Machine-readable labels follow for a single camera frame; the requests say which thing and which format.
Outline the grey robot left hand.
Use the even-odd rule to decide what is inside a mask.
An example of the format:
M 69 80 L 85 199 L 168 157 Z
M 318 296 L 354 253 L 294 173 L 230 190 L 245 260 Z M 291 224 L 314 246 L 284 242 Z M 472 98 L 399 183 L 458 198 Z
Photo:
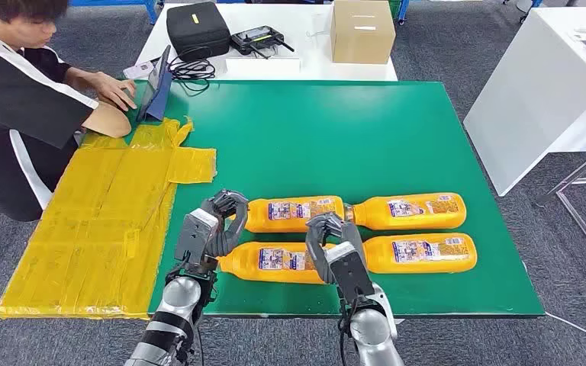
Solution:
M 229 254 L 239 245 L 240 234 L 248 219 L 248 200 L 238 191 L 221 189 L 204 200 L 201 209 L 210 228 L 204 254 L 220 257 Z

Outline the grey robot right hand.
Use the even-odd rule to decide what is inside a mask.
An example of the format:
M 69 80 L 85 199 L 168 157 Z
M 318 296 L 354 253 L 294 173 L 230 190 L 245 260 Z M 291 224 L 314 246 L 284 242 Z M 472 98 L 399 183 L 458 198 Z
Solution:
M 326 284 L 335 284 L 330 270 L 327 253 L 329 247 L 327 237 L 338 238 L 339 244 L 349 242 L 358 253 L 359 259 L 365 269 L 367 264 L 362 245 L 362 238 L 357 226 L 349 221 L 341 219 L 335 212 L 320 213 L 306 222 L 307 234 L 305 243 L 307 251 L 314 263 L 319 278 Z

